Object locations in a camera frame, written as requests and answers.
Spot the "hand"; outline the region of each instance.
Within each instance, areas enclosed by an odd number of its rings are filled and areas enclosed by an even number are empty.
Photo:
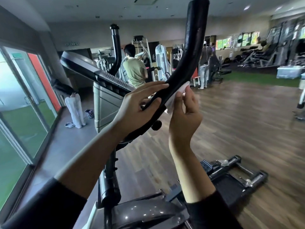
[[[113,126],[123,134],[127,136],[134,130],[142,127],[146,124],[157,111],[160,106],[161,98],[156,98],[152,104],[144,111],[140,107],[143,103],[147,103],[149,100],[146,98],[157,91],[167,88],[169,85],[164,81],[155,81],[146,83],[143,86],[128,93],[123,100],[119,112],[112,121]]]
[[[182,109],[182,102],[186,107],[185,113]],[[173,115],[170,120],[170,146],[190,146],[191,138],[202,121],[199,113],[199,104],[189,86],[185,89],[185,96],[177,92]]]

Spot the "black sleeve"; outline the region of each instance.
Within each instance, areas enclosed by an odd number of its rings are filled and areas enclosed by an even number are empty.
[[[200,202],[187,203],[187,208],[195,229],[242,228],[218,191]]]
[[[52,178],[1,228],[73,228],[86,202]]]

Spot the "red wall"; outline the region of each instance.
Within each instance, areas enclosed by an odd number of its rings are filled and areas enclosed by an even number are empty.
[[[58,100],[57,100],[57,97],[52,89],[52,86],[50,85],[50,82],[39,62],[39,59],[38,59],[38,56],[37,55],[34,55],[34,54],[30,54],[28,53],[29,55],[29,58],[42,82],[42,85],[44,86],[46,92],[48,93],[48,96],[53,104],[53,106],[55,107],[55,110],[58,112],[61,108]]]

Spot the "ceiling air conditioner vent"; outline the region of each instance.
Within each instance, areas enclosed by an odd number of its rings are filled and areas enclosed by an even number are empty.
[[[154,5],[158,0],[135,0],[135,5]]]

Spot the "man in green shirt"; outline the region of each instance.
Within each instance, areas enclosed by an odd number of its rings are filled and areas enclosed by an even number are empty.
[[[134,45],[126,45],[124,52],[128,60],[123,63],[123,66],[127,72],[129,83],[138,88],[145,84],[145,79],[148,78],[146,67],[142,61],[135,58]]]

